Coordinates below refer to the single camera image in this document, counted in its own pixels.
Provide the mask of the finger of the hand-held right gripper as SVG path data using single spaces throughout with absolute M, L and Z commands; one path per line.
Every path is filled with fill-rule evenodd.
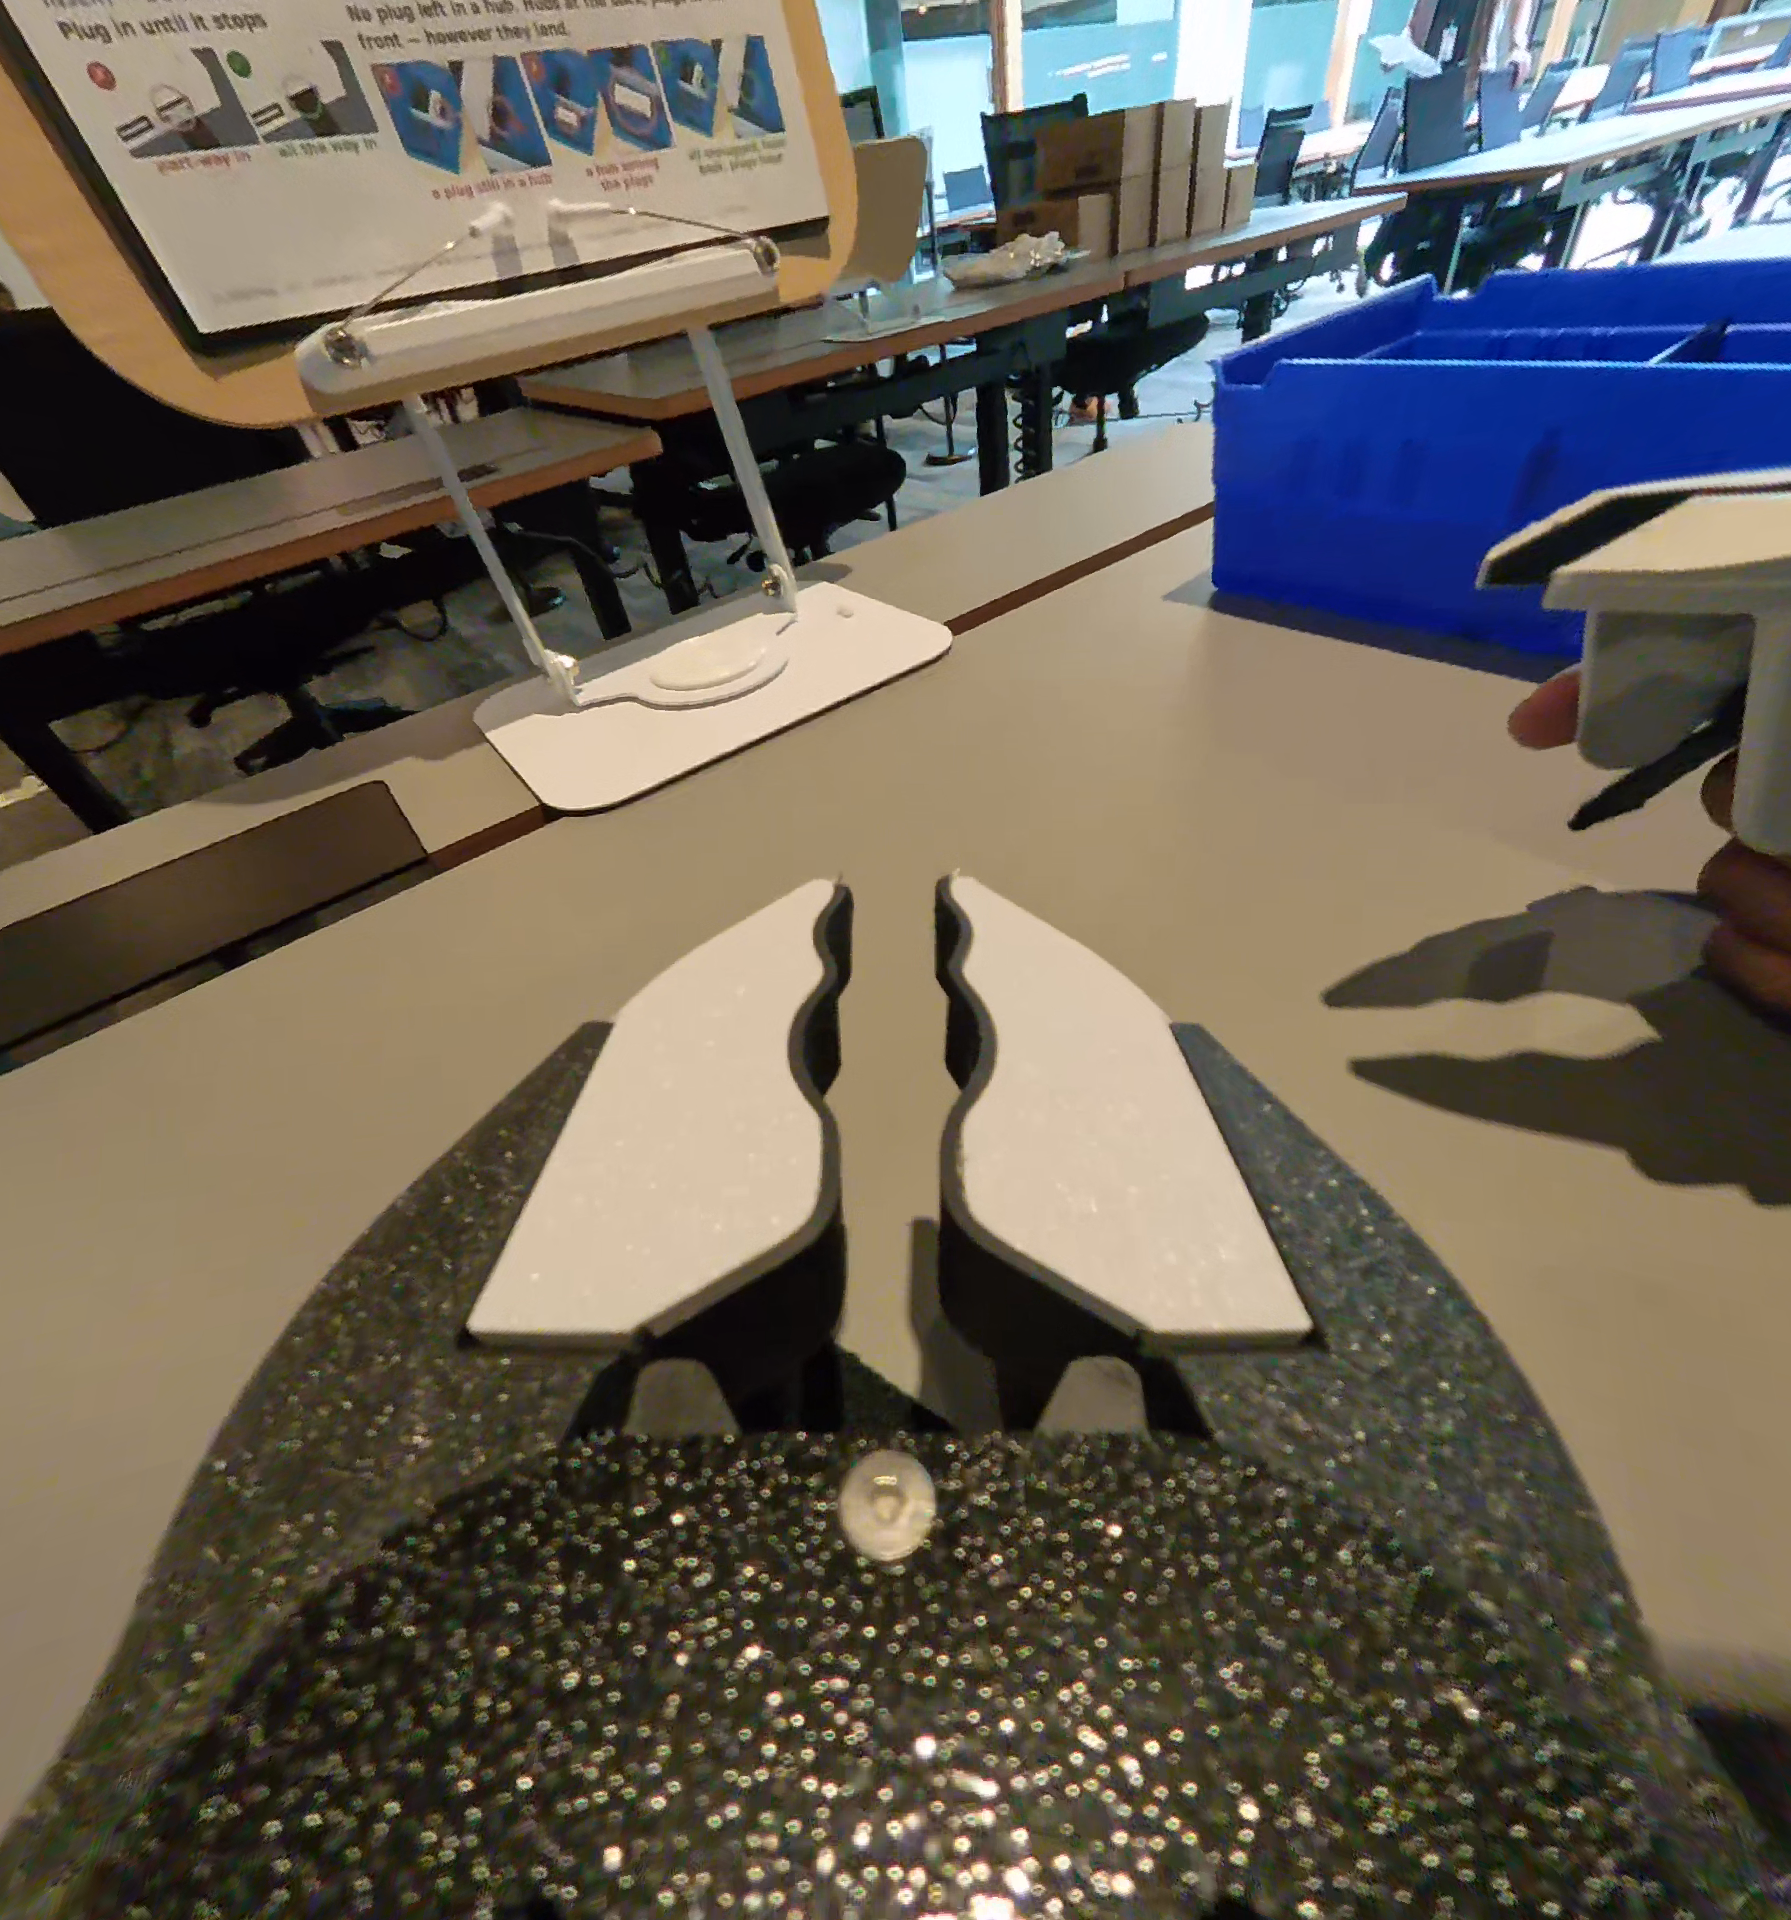
M 1566 612 L 1791 612 L 1791 500 L 1685 500 L 1565 564 L 1543 601 Z
M 1668 514 L 1687 500 L 1791 491 L 1791 465 L 1725 468 L 1607 487 L 1566 502 L 1487 548 L 1479 588 L 1543 588 L 1560 569 Z

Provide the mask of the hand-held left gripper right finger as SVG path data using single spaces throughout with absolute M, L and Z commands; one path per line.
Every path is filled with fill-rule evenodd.
M 1095 947 L 972 875 L 935 889 L 958 1085 L 940 1144 L 937 1297 L 1006 1431 L 1153 1422 L 1186 1359 L 1296 1350 L 1313 1313 L 1185 1033 Z

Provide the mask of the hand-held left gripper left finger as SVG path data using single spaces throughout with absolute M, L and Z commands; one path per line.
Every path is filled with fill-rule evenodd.
M 609 1024 L 465 1321 L 491 1350 L 699 1364 L 751 1427 L 843 1422 L 839 993 L 853 889 L 810 880 Z

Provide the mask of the long grey desk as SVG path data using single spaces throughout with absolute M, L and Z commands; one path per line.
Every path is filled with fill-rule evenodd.
M 645 425 L 519 407 L 437 427 L 479 509 L 659 453 Z M 0 539 L 0 658 L 455 518 L 418 435 Z

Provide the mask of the wooden desk black legs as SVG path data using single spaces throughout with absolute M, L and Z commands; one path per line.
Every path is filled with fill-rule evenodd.
M 730 324 L 718 348 L 755 453 L 974 394 L 981 485 L 997 491 L 1052 465 L 1052 372 L 1077 327 L 1108 315 L 1165 328 L 1223 307 L 1257 338 L 1276 292 L 1349 270 L 1362 225 L 1400 205 L 1404 194 L 1265 205 L 1229 235 L 1024 283 L 931 283 L 884 332 L 843 304 L 804 305 Z

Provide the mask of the printed instruction sheet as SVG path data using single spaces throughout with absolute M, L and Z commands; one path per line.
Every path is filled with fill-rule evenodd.
M 10 3 L 0 50 L 201 348 L 831 213 L 787 5 Z

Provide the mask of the stack of cardboard boxes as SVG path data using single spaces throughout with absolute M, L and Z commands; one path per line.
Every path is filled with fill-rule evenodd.
M 1024 228 L 1095 258 L 1224 236 L 1252 218 L 1257 179 L 1229 130 L 1229 102 L 1186 98 L 1049 121 Z

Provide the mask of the grey desk with chairs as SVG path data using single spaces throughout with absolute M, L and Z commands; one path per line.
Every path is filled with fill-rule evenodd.
M 1791 110 L 1791 84 L 1704 96 L 1700 102 L 1692 98 L 1682 106 L 1620 111 L 1602 120 L 1585 120 L 1556 133 L 1524 134 L 1510 144 L 1389 176 L 1372 186 L 1356 186 L 1353 196 L 1472 199 L 1496 186 L 1546 180 L 1580 167 L 1663 152 L 1690 137 L 1733 130 L 1787 110 Z

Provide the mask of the beige chair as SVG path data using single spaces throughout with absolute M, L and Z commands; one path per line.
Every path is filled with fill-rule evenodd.
M 931 137 L 885 134 L 853 144 L 857 227 L 829 304 L 899 292 L 931 208 Z

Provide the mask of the blue plastic bin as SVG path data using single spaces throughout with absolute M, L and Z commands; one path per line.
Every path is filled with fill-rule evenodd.
M 1649 366 L 1727 319 L 1718 365 Z M 1791 258 L 1418 278 L 1214 370 L 1219 593 L 1580 655 L 1583 616 L 1479 588 L 1491 545 L 1607 487 L 1791 465 Z

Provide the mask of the crumpled plastic wrap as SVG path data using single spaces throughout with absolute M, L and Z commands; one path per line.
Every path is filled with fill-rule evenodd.
M 1090 249 L 1072 246 L 1061 232 L 1025 232 L 987 251 L 960 251 L 940 273 L 958 292 L 1037 283 L 1086 261 Z

